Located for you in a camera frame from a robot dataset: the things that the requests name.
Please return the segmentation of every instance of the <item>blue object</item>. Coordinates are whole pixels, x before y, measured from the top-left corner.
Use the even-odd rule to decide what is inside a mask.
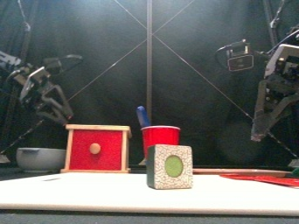
[[[145,113],[145,108],[143,106],[136,108],[136,116],[140,123],[141,128],[151,126],[148,116]]]

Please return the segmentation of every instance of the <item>wooden box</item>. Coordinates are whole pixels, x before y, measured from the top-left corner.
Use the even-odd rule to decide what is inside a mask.
[[[127,126],[68,124],[65,166],[61,172],[128,172]]]

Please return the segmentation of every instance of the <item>gray bowl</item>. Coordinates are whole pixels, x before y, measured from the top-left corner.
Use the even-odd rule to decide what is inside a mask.
[[[25,172],[56,172],[64,167],[65,150],[19,148],[16,163]]]

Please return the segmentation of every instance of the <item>black backdrop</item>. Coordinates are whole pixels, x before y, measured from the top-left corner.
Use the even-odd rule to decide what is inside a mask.
[[[275,12],[280,1],[270,2]],[[147,1],[23,0],[21,4],[29,32],[17,1],[0,1],[0,51],[19,57],[24,53],[36,66],[44,58],[83,56],[79,66],[51,79],[73,109],[69,123],[129,126],[129,164],[136,165],[143,159],[136,107],[145,106]],[[279,39],[298,24],[298,5],[287,2]],[[152,19],[152,124],[181,128],[180,144],[192,147],[195,165],[287,165],[292,156],[272,139],[249,141],[251,120],[227,99],[253,116],[264,61],[256,59],[253,69],[229,73],[213,59],[221,46],[241,39],[257,51],[271,49],[263,1],[153,0]],[[3,71],[1,89],[9,92],[13,87],[5,77]],[[39,121],[17,103],[8,111],[8,102],[3,93],[3,148]],[[8,114],[13,114],[9,129]],[[282,121],[272,131],[298,152],[288,122]],[[11,159],[19,146],[65,148],[67,135],[64,127],[45,122],[9,150]]]

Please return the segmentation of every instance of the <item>white table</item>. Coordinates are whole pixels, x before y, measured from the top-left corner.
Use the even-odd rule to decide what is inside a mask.
[[[192,189],[155,190],[144,174],[63,173],[0,182],[0,209],[299,216],[299,189],[193,175]]]

